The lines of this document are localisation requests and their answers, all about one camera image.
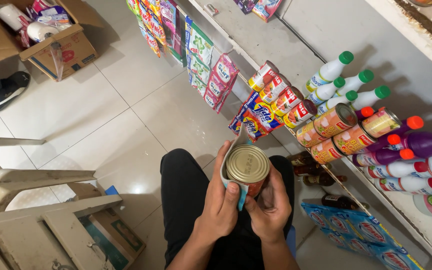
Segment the sneaker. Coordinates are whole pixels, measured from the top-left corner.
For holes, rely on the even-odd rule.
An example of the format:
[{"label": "sneaker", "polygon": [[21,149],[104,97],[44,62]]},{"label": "sneaker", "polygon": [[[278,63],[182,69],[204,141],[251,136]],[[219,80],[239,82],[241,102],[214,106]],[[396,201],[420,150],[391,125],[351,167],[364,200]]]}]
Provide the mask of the sneaker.
[{"label": "sneaker", "polygon": [[29,86],[31,76],[23,71],[17,71],[6,79],[1,79],[0,111],[13,102]]}]

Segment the beef loaf can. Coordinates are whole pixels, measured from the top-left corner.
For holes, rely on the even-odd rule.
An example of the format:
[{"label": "beef loaf can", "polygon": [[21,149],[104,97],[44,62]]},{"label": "beef loaf can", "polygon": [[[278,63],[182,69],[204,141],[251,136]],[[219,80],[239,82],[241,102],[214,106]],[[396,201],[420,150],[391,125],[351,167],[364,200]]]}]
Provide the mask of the beef loaf can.
[{"label": "beef loaf can", "polygon": [[266,61],[259,70],[249,78],[249,87],[256,92],[260,92],[273,80],[274,77],[276,77],[276,75],[278,75],[278,73],[278,68],[270,61]]},{"label": "beef loaf can", "polygon": [[226,159],[228,179],[248,186],[248,195],[255,197],[269,174],[269,159],[254,145],[242,144],[234,147]]},{"label": "beef loaf can", "polygon": [[314,128],[324,138],[331,138],[358,122],[356,113],[344,103],[338,103],[314,120]]},{"label": "beef loaf can", "polygon": [[379,138],[384,134],[399,128],[402,122],[387,108],[380,109],[372,116],[364,119],[362,122],[363,129],[374,138]]},{"label": "beef loaf can", "polygon": [[259,92],[261,99],[267,104],[275,102],[279,95],[291,87],[291,83],[282,74],[276,75],[273,80],[268,83],[264,89]]},{"label": "beef loaf can", "polygon": [[313,121],[307,123],[296,131],[296,139],[298,143],[305,148],[310,148],[324,140],[327,140],[327,138],[321,137],[321,135],[316,132],[315,127],[313,126]]},{"label": "beef loaf can", "polygon": [[376,142],[376,138],[369,135],[358,123],[356,126],[345,130],[333,137],[334,145],[345,155],[352,155],[357,151]]},{"label": "beef loaf can", "polygon": [[287,127],[295,128],[317,113],[316,105],[311,100],[305,99],[283,116],[283,122]]},{"label": "beef loaf can", "polygon": [[290,88],[286,88],[286,91],[276,101],[271,103],[271,109],[277,116],[282,117],[303,100],[304,96],[301,91],[291,86]]},{"label": "beef loaf can", "polygon": [[319,164],[326,164],[328,162],[335,161],[345,156],[334,145],[332,139],[325,140],[319,144],[316,144],[315,146],[311,147],[310,152],[311,156]]}]

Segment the cloth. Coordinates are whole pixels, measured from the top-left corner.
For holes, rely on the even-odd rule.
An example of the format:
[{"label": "cloth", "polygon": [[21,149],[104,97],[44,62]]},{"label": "cloth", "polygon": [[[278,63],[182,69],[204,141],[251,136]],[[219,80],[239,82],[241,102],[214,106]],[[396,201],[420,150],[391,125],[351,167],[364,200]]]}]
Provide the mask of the cloth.
[{"label": "cloth", "polygon": [[[283,230],[286,238],[294,213],[293,166],[283,156],[272,156],[269,160],[281,173],[291,203],[291,215]],[[183,149],[172,150],[163,156],[160,173],[164,238],[167,241],[166,269],[188,240],[196,218],[203,212],[209,180],[191,154]],[[246,209],[238,213],[233,231],[216,241],[207,269],[264,269],[261,240],[251,228]]]}]

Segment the plastic bottle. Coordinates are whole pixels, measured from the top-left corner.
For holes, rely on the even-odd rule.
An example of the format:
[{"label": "plastic bottle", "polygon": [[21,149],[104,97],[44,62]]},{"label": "plastic bottle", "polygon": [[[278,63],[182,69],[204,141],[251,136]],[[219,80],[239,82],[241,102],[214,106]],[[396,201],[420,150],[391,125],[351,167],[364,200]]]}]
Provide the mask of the plastic bottle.
[{"label": "plastic bottle", "polygon": [[[336,178],[341,182],[346,182],[348,180],[344,175],[336,176]],[[307,186],[320,185],[323,187],[329,187],[336,183],[336,181],[327,172],[323,172],[318,176],[304,176],[303,183]]]},{"label": "plastic bottle", "polygon": [[358,98],[358,94],[356,93],[356,91],[353,91],[353,90],[347,92],[344,96],[332,97],[329,100],[327,100],[326,102],[324,102],[318,106],[318,114],[315,115],[315,117],[318,117],[321,114],[326,113],[329,109],[335,107],[336,104],[338,104],[338,103],[348,104],[357,98]]},{"label": "plastic bottle", "polygon": [[355,113],[356,113],[357,119],[359,121],[363,121],[364,119],[372,116],[375,113],[375,110],[372,107],[368,106],[368,107],[364,107],[360,110],[355,111]]},{"label": "plastic bottle", "polygon": [[[328,169],[333,168],[331,164],[326,164],[326,166],[328,167]],[[303,166],[294,166],[293,171],[296,176],[318,176],[326,172],[326,170],[319,163],[313,163]]]},{"label": "plastic bottle", "polygon": [[373,106],[376,101],[386,98],[389,94],[391,94],[389,87],[381,85],[372,91],[358,93],[357,99],[351,102],[350,107],[355,111],[361,110],[364,107]]},{"label": "plastic bottle", "polygon": [[336,207],[340,209],[356,210],[359,208],[359,205],[357,205],[355,201],[353,201],[350,197],[343,195],[326,194],[322,197],[321,202],[324,206]]},{"label": "plastic bottle", "polygon": [[377,165],[388,165],[400,159],[411,160],[414,154],[410,149],[403,149],[399,152],[380,149],[376,152],[364,153],[353,155],[353,163],[357,167],[377,166]]},{"label": "plastic bottle", "polygon": [[399,128],[396,128],[393,131],[379,137],[377,142],[364,148],[364,150],[366,152],[374,152],[376,150],[380,150],[381,148],[387,147],[387,145],[386,145],[386,142],[388,141],[387,138],[389,138],[391,135],[403,135],[412,129],[419,129],[419,128],[422,128],[424,126],[424,121],[419,116],[411,116],[405,120],[402,120],[401,122],[402,122],[402,125]]},{"label": "plastic bottle", "polygon": [[417,191],[424,187],[432,188],[432,178],[405,176],[400,178],[384,178],[374,181],[374,186],[381,191]]},{"label": "plastic bottle", "polygon": [[369,166],[363,169],[364,175],[368,178],[388,178],[388,177],[404,177],[411,175],[413,172],[427,172],[428,164],[417,161],[415,163],[405,163],[395,161],[389,165]]},{"label": "plastic bottle", "polygon": [[345,80],[342,77],[337,77],[332,83],[328,83],[318,87],[312,93],[310,93],[306,98],[312,101],[315,105],[319,105],[324,101],[330,99],[336,90],[343,87]]},{"label": "plastic bottle", "polygon": [[302,151],[295,155],[287,156],[286,158],[291,161],[291,164],[293,164],[293,166],[303,166],[316,163],[315,159],[308,151]]},{"label": "plastic bottle", "polygon": [[425,159],[432,156],[432,132],[412,132],[401,136],[399,144],[386,147],[391,150],[411,149],[414,155]]},{"label": "plastic bottle", "polygon": [[345,65],[353,61],[354,55],[350,51],[342,52],[338,59],[327,62],[306,83],[306,89],[312,93],[318,87],[331,83],[334,79],[338,78],[343,72]]},{"label": "plastic bottle", "polygon": [[336,90],[333,98],[344,96],[344,94],[348,93],[349,91],[357,92],[363,84],[371,82],[374,78],[375,75],[369,69],[359,72],[354,77],[346,78],[346,84],[340,89]]}]

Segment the hand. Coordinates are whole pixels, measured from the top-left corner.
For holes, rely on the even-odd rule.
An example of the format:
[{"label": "hand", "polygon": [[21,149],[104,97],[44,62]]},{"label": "hand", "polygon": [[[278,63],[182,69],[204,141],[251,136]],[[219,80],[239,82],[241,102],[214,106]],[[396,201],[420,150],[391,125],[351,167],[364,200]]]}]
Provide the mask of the hand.
[{"label": "hand", "polygon": [[268,185],[261,190],[256,203],[246,196],[244,207],[251,216],[251,227],[261,242],[284,240],[283,228],[291,215],[291,204],[283,178],[273,164],[269,169]]},{"label": "hand", "polygon": [[220,175],[224,156],[230,146],[231,142],[225,141],[217,153],[213,178],[206,191],[204,209],[201,216],[194,222],[193,231],[207,244],[212,244],[220,237],[229,235],[238,220],[236,205],[240,198],[240,186],[230,182],[225,188]]}]

